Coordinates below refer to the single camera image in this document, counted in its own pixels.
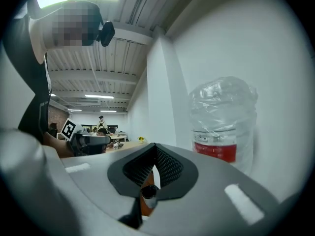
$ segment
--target ceiling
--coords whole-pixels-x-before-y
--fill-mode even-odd
[[[147,47],[155,26],[167,29],[189,0],[89,0],[104,21],[112,21],[115,35],[108,47],[99,42],[48,52],[53,93],[51,105],[83,112],[115,110],[125,113],[146,67]],[[85,94],[114,99],[86,98]]]

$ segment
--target plastic water bottle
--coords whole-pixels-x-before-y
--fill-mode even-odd
[[[192,149],[224,160],[249,175],[257,93],[245,81],[222,77],[189,94]]]

